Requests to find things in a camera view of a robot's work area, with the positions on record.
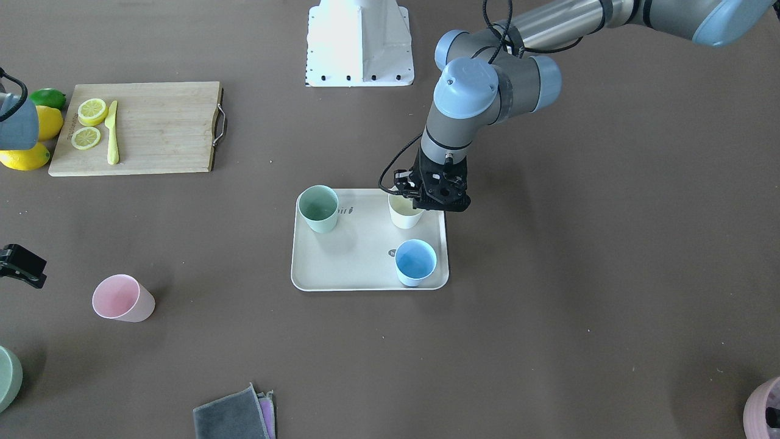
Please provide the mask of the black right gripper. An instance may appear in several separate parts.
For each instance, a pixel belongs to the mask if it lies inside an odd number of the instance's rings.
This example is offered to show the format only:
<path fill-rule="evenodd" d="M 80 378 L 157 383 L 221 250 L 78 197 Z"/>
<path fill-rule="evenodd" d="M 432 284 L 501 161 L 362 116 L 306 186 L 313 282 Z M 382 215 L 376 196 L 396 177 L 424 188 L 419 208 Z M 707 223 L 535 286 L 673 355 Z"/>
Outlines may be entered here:
<path fill-rule="evenodd" d="M 19 244 L 8 244 L 1 250 L 1 277 L 21 280 L 37 289 L 46 281 L 46 264 L 46 260 Z"/>

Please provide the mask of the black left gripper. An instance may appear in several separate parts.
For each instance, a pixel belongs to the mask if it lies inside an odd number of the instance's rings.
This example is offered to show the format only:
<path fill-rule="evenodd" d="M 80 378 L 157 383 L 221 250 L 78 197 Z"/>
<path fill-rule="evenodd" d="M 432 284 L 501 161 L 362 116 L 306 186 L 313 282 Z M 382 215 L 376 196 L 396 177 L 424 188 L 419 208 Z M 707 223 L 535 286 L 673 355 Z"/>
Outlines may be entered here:
<path fill-rule="evenodd" d="M 439 164 L 419 148 L 409 170 L 394 172 L 394 184 L 396 191 L 411 199 L 417 209 L 463 212 L 470 205 L 466 176 L 466 159 L 457 163 L 446 159 Z"/>

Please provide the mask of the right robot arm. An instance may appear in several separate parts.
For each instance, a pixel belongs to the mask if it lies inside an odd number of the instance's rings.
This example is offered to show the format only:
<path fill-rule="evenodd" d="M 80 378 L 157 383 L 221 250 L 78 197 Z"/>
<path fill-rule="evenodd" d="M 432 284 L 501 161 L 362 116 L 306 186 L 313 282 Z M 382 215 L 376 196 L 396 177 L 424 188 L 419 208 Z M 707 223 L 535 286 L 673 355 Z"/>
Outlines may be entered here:
<path fill-rule="evenodd" d="M 16 84 L 20 92 L 8 93 L 1 87 L 1 146 L 12 152 L 26 151 L 37 142 L 38 122 L 27 86 L 1 69 L 1 78 Z M 41 289 L 46 281 L 46 261 L 20 244 L 8 244 L 1 250 L 1 277 L 21 280 Z"/>

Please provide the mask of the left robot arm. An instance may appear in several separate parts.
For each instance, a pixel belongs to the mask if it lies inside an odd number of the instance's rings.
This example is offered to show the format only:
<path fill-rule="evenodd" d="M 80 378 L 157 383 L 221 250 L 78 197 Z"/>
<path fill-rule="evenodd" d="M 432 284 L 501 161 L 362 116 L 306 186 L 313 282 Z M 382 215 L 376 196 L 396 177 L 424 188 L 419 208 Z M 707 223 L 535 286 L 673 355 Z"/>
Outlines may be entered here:
<path fill-rule="evenodd" d="M 441 70 L 420 147 L 408 170 L 384 191 L 423 210 L 462 212 L 466 153 L 482 127 L 557 100 L 562 73 L 552 54 L 588 34 L 627 23 L 721 47 L 744 36 L 776 1 L 554 1 L 506 20 L 485 19 L 476 33 L 451 30 L 436 45 Z"/>

